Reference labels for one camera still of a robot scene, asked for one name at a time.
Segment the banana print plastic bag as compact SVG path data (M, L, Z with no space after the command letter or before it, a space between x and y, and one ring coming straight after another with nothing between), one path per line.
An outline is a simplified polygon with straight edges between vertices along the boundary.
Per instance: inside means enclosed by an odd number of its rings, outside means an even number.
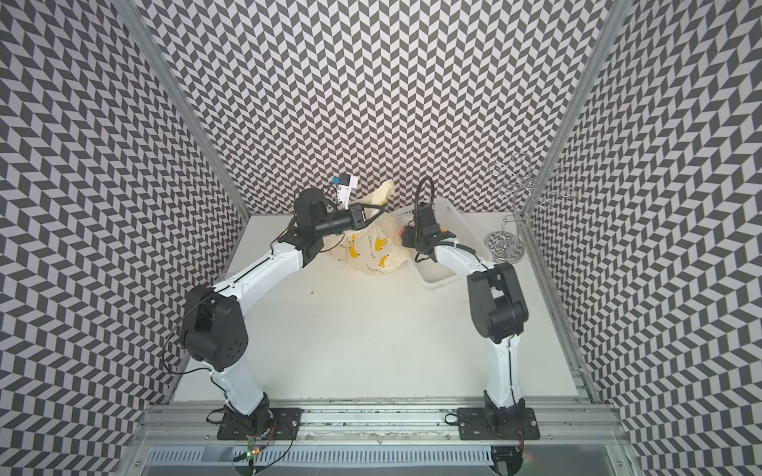
M392 180L383 182L371 194L359 200L349 200L349 204L388 204L395 192ZM339 209L347 209L341 203ZM402 246L402 226L386 212L371 226L361 230L343 232L329 238L323 253L345 265L368 275L388 275L395 272L410 259L410 252Z

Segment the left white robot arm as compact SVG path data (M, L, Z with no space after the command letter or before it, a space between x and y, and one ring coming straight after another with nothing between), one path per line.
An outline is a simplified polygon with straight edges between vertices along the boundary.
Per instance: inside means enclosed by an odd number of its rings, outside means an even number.
M385 210L384 202L336 208L321 190L308 188L296 198L288 226L267 254L228 279L188 292L179 342L192 359L210 370L210 379L224 393L228 412L250 418L265 406L265 392L244 358L249 343L245 318L250 309L281 281L314 261L327 236L363 230Z

